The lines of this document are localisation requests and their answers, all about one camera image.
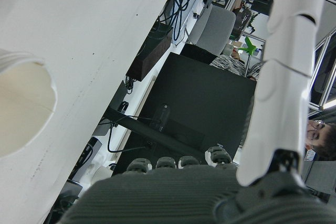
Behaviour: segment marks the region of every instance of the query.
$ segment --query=desk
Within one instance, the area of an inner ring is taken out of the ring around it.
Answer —
[[[0,223],[43,222],[165,1],[0,0],[0,48],[45,58],[58,91],[45,130],[0,160]]]

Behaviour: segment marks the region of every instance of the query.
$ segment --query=eyeglasses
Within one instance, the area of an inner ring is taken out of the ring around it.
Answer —
[[[314,150],[313,141],[320,138],[320,130],[326,125],[322,120],[316,120],[314,125],[311,125],[314,129],[308,132],[308,137],[311,139],[311,148]]]

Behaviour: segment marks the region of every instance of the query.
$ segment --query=gray office chair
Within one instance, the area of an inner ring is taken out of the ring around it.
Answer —
[[[235,20],[233,12],[211,4],[196,22],[188,39],[192,44],[218,56],[229,40]]]

